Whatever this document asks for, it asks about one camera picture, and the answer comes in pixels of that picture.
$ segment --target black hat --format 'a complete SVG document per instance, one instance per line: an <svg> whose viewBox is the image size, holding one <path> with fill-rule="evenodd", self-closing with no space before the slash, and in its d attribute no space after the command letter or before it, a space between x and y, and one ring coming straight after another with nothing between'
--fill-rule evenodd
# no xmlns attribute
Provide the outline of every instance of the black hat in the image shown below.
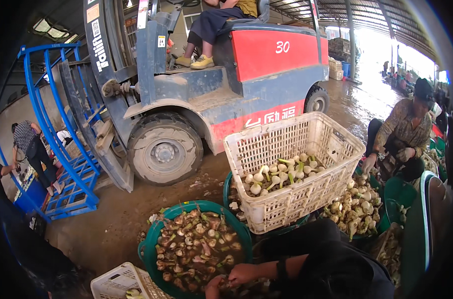
<svg viewBox="0 0 453 299"><path fill-rule="evenodd" d="M429 106L429 110L434 106L433 88L426 79L418 78L414 86L414 95Z"/></svg>

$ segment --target forklift brand logo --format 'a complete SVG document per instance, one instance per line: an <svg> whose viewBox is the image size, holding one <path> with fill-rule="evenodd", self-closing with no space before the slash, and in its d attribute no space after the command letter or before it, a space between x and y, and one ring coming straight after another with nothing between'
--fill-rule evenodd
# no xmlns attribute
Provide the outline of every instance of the forklift brand logo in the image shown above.
<svg viewBox="0 0 453 299"><path fill-rule="evenodd" d="M93 50L96 53L94 56L98 58L98 61L96 62L97 69L101 72L103 68L109 66L109 62L107 61L104 43L102 42L102 34L100 34L99 19L92 22L92 33L94 34L92 45L94 46Z"/></svg>

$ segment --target wet concrete floor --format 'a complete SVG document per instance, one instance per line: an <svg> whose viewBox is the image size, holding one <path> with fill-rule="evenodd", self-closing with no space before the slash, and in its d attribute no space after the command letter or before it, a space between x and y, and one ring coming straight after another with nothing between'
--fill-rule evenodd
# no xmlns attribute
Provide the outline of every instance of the wet concrete floor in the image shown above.
<svg viewBox="0 0 453 299"><path fill-rule="evenodd" d="M320 85L331 97L327 115L366 142L369 121L385 119L402 96L382 83L378 73L382 65L364 60L358 68L358 79L363 82L358 87L332 79ZM126 261L145 268L137 255L137 245L139 232L148 230L149 216L162 207L188 200L221 203L221 183L229 171L224 153L213 156L206 149L195 176L170 187L153 187L136 179L132 193L110 185L97 192L97 211L54 221L47 229L46 239L97 276Z"/></svg>

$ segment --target stacked crates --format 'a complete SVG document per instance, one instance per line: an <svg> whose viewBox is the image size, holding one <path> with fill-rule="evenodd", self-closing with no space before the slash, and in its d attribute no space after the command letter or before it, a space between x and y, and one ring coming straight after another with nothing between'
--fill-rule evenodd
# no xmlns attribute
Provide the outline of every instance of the stacked crates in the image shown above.
<svg viewBox="0 0 453 299"><path fill-rule="evenodd" d="M329 61L329 77L334 80L343 79L343 69L341 61L337 61L334 58L328 57Z"/></svg>

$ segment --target blue barrel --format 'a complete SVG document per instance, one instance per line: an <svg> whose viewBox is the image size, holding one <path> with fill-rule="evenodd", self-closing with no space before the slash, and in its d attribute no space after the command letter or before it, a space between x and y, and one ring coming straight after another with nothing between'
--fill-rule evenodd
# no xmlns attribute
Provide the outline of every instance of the blue barrel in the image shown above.
<svg viewBox="0 0 453 299"><path fill-rule="evenodd" d="M341 61L343 75L349 77L349 63Z"/></svg>

